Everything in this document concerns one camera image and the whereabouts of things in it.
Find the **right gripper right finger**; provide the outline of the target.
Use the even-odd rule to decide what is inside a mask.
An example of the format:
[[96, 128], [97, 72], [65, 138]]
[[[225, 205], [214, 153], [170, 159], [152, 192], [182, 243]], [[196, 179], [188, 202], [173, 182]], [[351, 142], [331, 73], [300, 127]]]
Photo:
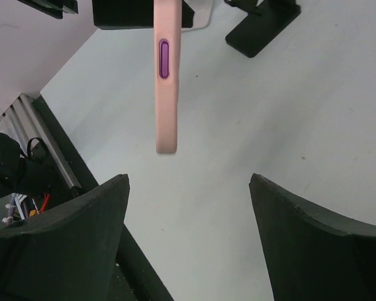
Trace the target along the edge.
[[249, 183], [275, 300], [376, 300], [376, 226], [253, 174]]

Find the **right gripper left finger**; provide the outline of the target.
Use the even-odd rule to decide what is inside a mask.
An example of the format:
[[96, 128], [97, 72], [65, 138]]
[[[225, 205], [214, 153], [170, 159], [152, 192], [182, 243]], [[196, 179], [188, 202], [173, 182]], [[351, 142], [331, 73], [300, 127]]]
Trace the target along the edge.
[[0, 228], [0, 300], [105, 300], [128, 195], [128, 176], [117, 175]]

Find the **black block phone stand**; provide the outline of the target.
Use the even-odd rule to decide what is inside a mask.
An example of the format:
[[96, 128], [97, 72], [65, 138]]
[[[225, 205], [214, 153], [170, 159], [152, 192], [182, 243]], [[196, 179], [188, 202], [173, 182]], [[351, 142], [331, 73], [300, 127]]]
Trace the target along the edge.
[[248, 58], [255, 57], [301, 13], [301, 6], [295, 0], [264, 0], [261, 3], [233, 0], [225, 3], [247, 13], [225, 40]]

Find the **pink case phone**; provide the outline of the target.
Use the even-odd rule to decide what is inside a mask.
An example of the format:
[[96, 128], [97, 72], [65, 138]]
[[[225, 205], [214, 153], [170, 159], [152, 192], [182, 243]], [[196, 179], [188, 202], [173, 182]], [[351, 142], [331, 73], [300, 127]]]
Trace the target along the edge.
[[182, 1], [154, 1], [156, 151], [177, 150]]

